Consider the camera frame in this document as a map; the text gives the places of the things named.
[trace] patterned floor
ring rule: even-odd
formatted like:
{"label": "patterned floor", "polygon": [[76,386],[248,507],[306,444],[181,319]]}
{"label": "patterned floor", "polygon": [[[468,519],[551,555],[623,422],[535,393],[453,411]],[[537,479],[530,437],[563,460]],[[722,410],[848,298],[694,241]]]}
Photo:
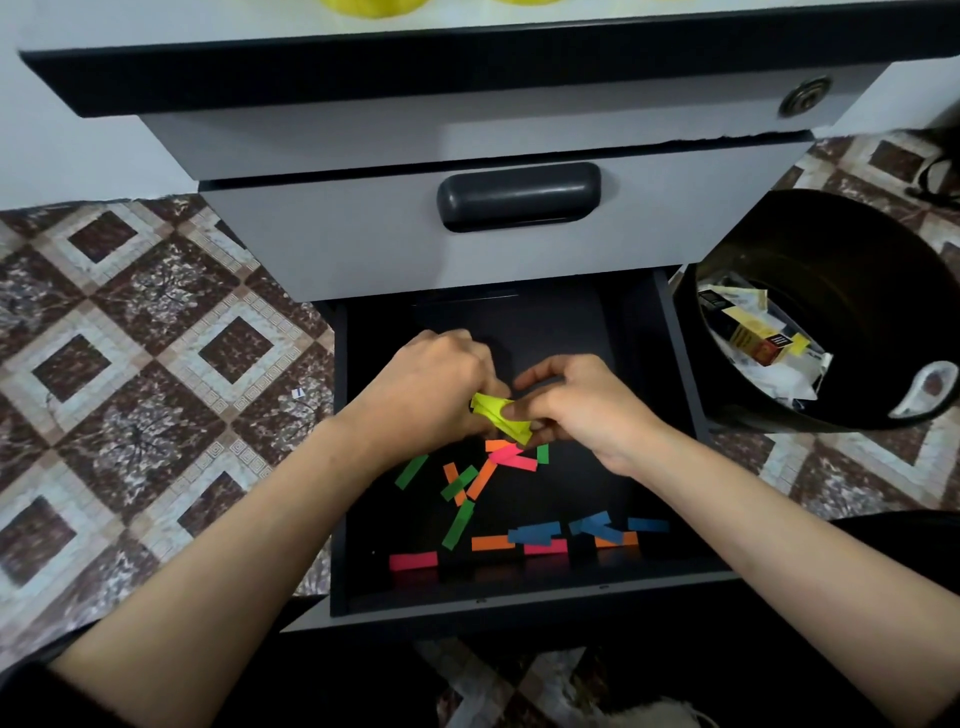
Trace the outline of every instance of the patterned floor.
{"label": "patterned floor", "polygon": [[[960,277],[960,213],[906,194],[938,152],[910,133],[827,140],[778,187],[878,207]],[[331,410],[332,351],[200,196],[0,212],[0,669],[108,612],[275,467]],[[896,433],[717,442],[825,518],[960,509],[960,409]],[[327,585],[322,553],[299,592]],[[510,680],[458,640],[420,652],[450,684],[442,725],[583,717],[583,649],[521,659]]]}

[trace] floor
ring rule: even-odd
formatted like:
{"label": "floor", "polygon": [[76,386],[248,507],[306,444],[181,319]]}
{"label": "floor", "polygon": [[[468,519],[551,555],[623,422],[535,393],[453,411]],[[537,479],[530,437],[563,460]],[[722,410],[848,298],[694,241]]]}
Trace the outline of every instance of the floor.
{"label": "floor", "polygon": [[[960,213],[906,194],[938,151],[912,133],[826,140],[778,187],[875,206],[960,278]],[[320,315],[198,195],[0,212],[0,669],[106,614],[269,473],[331,412],[332,353]],[[824,518],[960,509],[958,408],[895,433],[717,443]],[[328,578],[324,550],[298,593]],[[583,649],[509,680],[458,640],[420,651],[451,686],[442,725],[579,719],[564,690]]]}

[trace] drawer handle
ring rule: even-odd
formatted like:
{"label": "drawer handle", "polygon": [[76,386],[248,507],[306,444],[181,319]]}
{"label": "drawer handle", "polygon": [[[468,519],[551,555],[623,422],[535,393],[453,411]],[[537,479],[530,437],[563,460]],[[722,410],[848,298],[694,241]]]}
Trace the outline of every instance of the drawer handle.
{"label": "drawer handle", "polygon": [[600,205],[600,168],[592,162],[471,172],[446,178],[437,209],[452,232],[568,223]]}

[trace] person's left hand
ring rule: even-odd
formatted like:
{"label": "person's left hand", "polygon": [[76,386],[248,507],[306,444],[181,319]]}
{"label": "person's left hand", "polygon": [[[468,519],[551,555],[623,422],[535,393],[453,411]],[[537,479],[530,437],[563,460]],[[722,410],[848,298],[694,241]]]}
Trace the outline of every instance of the person's left hand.
{"label": "person's left hand", "polygon": [[469,410],[475,392],[509,397],[496,378],[486,344],[458,328],[423,331],[394,355],[383,371],[336,419],[375,446],[386,470],[397,463],[493,430]]}

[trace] hand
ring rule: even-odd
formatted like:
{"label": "hand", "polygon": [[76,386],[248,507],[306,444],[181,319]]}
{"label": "hand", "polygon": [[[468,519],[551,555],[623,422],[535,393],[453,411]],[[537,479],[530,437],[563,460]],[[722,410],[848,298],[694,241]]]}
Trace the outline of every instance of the hand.
{"label": "hand", "polygon": [[510,387],[496,378],[490,348],[462,328],[439,335],[423,331],[336,419],[374,445],[382,471],[468,435],[490,432],[491,422],[469,410],[476,392],[510,396]]}
{"label": "hand", "polygon": [[551,356],[518,376],[514,387],[522,391],[553,376],[564,381],[546,384],[503,408],[508,420],[542,421],[527,448],[576,440],[607,470],[636,477],[644,435],[668,425],[594,354]]}

